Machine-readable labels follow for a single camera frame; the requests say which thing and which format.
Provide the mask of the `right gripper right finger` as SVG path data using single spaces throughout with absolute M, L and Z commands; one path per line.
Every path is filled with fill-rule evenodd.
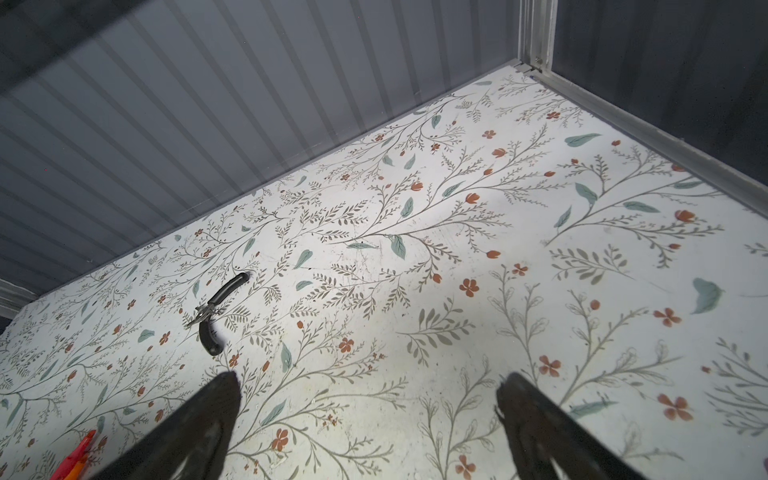
M 523 375 L 496 390 L 496 414 L 522 479 L 641 479 L 638 471 L 570 418 Z

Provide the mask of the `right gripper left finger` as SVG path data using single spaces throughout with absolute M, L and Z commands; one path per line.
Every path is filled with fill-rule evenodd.
M 96 479 L 217 479 L 241 402 L 234 372 L 217 375 Z

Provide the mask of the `orange highlighter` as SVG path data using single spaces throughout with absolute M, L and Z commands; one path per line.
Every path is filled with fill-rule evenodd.
M 79 480 L 88 464 L 88 458 L 81 458 L 64 477 L 64 480 Z

